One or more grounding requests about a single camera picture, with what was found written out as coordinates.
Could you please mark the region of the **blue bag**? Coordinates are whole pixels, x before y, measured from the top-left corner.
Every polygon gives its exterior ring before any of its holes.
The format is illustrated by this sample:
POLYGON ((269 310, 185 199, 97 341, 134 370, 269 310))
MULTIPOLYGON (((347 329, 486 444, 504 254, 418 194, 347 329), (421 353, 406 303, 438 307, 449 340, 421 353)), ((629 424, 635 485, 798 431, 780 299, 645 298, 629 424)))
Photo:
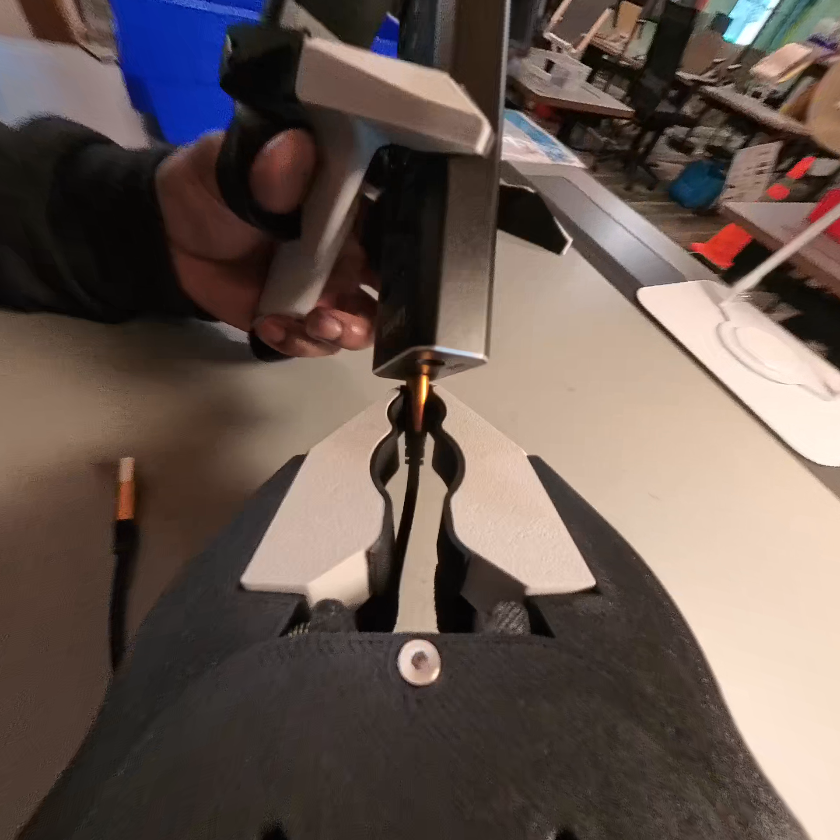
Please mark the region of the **blue bag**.
POLYGON ((668 188, 668 198, 689 211, 706 211, 718 200, 726 185, 722 161, 688 163, 668 188))

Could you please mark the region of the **printed paper sheet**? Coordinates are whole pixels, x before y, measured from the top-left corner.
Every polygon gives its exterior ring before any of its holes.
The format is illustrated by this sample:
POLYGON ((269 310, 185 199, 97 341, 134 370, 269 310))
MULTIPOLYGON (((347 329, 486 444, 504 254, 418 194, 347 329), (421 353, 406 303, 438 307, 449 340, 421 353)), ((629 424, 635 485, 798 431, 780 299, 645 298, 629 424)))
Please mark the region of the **printed paper sheet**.
POLYGON ((524 165, 529 170, 546 173, 561 166, 586 169, 586 164, 556 137, 530 120, 525 113, 505 108, 501 161, 524 165))

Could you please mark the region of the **person's left hand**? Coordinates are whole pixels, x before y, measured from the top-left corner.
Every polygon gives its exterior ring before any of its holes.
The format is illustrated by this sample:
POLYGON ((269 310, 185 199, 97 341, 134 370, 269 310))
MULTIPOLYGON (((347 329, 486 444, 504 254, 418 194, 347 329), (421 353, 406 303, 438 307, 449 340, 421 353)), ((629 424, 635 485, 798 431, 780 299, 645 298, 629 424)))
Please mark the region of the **person's left hand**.
POLYGON ((181 289, 208 315, 253 333, 273 351, 321 358, 373 343, 380 286, 362 245, 349 235, 316 307, 303 320, 257 314, 276 246, 226 205, 216 179, 224 135, 204 135, 168 156, 155 173, 171 261, 181 289))

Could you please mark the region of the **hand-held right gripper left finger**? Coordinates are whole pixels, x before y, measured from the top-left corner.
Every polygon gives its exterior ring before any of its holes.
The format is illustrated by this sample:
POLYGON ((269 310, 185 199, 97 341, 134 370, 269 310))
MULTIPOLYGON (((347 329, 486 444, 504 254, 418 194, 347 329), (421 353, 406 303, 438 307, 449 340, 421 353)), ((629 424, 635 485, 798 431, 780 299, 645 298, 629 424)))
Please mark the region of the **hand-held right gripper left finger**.
POLYGON ((395 524, 387 484, 400 468, 402 388, 304 456, 240 577, 247 592, 346 607, 361 631, 396 628, 407 549, 407 501, 395 524))

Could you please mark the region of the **person's left forearm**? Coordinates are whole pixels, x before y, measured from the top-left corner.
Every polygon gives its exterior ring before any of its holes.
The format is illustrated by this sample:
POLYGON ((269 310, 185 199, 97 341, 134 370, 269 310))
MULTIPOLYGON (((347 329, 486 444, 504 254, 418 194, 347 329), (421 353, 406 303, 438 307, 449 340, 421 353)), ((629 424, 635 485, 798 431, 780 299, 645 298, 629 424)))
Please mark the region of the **person's left forearm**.
POLYGON ((91 322, 213 318, 180 288, 155 173, 171 146, 127 149, 45 115, 1 126, 1 307, 91 322))

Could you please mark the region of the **red plastic object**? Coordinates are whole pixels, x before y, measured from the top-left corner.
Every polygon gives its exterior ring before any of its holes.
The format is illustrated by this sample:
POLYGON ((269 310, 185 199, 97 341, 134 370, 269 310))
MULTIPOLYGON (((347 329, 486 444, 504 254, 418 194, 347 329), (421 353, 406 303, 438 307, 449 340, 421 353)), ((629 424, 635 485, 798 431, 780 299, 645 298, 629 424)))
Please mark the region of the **red plastic object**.
POLYGON ((722 272, 732 268, 735 259, 747 248, 753 237, 738 224, 726 224, 707 241, 692 243, 688 251, 710 268, 722 272))

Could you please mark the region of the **document stand with instruction sheet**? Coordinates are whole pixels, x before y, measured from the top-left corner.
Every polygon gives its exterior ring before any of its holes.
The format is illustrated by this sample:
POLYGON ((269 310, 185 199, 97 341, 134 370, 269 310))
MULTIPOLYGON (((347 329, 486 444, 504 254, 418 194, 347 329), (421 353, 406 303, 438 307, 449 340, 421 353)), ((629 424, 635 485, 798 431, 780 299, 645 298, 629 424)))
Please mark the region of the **document stand with instruction sheet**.
POLYGON ((838 220, 805 227, 733 287, 697 280, 641 288, 637 302, 795 453, 839 466, 838 370, 753 306, 748 294, 838 220))

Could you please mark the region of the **black long USB hub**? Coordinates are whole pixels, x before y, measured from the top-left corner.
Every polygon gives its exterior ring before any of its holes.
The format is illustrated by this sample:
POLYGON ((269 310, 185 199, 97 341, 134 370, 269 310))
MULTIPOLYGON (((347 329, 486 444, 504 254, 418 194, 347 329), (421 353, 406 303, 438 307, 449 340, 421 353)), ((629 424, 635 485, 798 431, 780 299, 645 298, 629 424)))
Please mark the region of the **black long USB hub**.
POLYGON ((510 3, 403 2, 397 56, 449 74, 489 120, 487 156, 391 147, 374 205, 381 279, 372 371, 441 379, 487 362, 510 3))

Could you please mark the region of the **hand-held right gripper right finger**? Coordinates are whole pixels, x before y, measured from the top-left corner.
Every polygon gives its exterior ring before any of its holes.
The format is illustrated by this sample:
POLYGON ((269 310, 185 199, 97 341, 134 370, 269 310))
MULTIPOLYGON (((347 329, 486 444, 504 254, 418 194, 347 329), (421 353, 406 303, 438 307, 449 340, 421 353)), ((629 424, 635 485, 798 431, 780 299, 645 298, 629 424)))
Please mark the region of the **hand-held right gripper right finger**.
POLYGON ((432 465, 446 488, 437 535, 439 632, 477 632, 498 604, 591 592, 593 573, 527 453, 442 387, 429 396, 432 465))

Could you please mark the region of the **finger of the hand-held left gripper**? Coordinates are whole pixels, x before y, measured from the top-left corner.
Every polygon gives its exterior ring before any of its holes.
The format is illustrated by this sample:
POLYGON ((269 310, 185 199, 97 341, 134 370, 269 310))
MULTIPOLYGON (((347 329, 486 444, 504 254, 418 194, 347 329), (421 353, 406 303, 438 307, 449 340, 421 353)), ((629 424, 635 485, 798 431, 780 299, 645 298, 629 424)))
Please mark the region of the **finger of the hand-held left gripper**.
POLYGON ((557 256, 571 246, 541 195, 521 185, 499 186, 497 230, 557 256))
POLYGON ((449 74, 337 40, 303 39, 295 91, 415 151, 485 158, 495 142, 485 113, 449 74))

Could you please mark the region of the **black office chair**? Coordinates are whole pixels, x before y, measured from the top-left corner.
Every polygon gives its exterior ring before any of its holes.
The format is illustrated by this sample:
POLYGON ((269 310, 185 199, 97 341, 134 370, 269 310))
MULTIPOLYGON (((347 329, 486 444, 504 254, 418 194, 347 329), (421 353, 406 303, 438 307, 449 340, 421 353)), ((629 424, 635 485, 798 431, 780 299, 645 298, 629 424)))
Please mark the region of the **black office chair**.
POLYGON ((626 189, 641 176, 655 182, 648 157, 666 130, 688 123, 682 106, 674 104, 669 95, 696 17, 694 2, 668 1, 661 10, 644 65, 629 92, 637 134, 626 155, 626 189))

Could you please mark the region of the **blue plastic bin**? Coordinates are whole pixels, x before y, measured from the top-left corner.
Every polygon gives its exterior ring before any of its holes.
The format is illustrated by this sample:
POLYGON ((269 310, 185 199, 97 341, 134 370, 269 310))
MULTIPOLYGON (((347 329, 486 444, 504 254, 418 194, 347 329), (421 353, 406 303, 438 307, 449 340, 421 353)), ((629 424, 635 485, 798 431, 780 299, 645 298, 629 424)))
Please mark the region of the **blue plastic bin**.
POLYGON ((225 129, 239 109, 284 117, 308 35, 396 57, 398 2, 115 1, 132 105, 162 140, 225 129))

